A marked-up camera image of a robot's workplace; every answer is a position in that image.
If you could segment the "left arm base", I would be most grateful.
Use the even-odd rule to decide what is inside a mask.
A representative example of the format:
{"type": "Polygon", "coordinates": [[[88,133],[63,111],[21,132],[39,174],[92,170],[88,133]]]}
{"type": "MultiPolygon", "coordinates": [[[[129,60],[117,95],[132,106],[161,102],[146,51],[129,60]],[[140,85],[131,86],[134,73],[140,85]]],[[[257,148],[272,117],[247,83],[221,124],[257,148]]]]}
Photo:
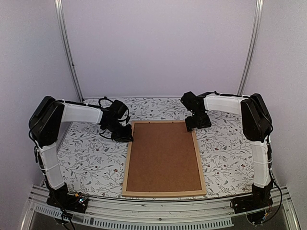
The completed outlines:
{"type": "Polygon", "coordinates": [[[50,191],[47,204],[64,210],[85,213],[88,206],[88,196],[82,193],[69,194],[67,191],[50,191]]]}

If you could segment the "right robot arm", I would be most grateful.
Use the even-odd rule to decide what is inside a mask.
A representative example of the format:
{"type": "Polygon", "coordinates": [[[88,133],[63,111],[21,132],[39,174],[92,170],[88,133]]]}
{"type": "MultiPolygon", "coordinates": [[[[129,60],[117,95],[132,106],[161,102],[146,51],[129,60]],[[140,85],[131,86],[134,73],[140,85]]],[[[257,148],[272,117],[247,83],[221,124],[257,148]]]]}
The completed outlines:
{"type": "Polygon", "coordinates": [[[250,142],[254,181],[252,189],[270,189],[273,184],[271,165],[272,150],[270,135],[273,131],[272,118],[262,96],[255,93],[251,96],[239,96],[218,92],[205,92],[196,96],[186,92],[180,99],[185,108],[192,113],[185,118],[188,132],[193,129],[211,127],[207,111],[220,111],[239,115],[242,130],[250,142]]]}

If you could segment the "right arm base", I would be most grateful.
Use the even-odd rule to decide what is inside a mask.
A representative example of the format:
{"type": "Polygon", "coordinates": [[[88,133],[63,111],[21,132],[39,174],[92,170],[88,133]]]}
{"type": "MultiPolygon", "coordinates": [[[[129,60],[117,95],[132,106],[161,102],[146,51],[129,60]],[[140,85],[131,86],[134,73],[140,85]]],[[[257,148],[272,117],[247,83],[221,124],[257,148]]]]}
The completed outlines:
{"type": "Polygon", "coordinates": [[[248,195],[242,197],[235,197],[230,202],[230,207],[236,214],[249,212],[256,209],[261,211],[247,214],[247,220],[254,225],[263,224],[270,212],[273,200],[271,195],[261,198],[258,195],[248,195]]]}

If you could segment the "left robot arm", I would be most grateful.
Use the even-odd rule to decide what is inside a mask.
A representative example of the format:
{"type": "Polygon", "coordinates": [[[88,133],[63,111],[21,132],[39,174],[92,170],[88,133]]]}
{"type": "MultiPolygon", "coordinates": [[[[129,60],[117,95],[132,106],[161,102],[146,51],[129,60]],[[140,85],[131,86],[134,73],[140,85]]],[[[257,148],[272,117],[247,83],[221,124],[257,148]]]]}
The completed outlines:
{"type": "Polygon", "coordinates": [[[62,123],[83,122],[98,124],[111,133],[110,140],[133,141],[129,124],[129,109],[119,100],[112,101],[107,108],[101,105],[56,100],[45,96],[29,120],[29,137],[35,143],[37,161],[53,193],[52,199],[61,208],[71,204],[71,197],[63,190],[67,186],[61,174],[57,157],[57,141],[62,123]]]}

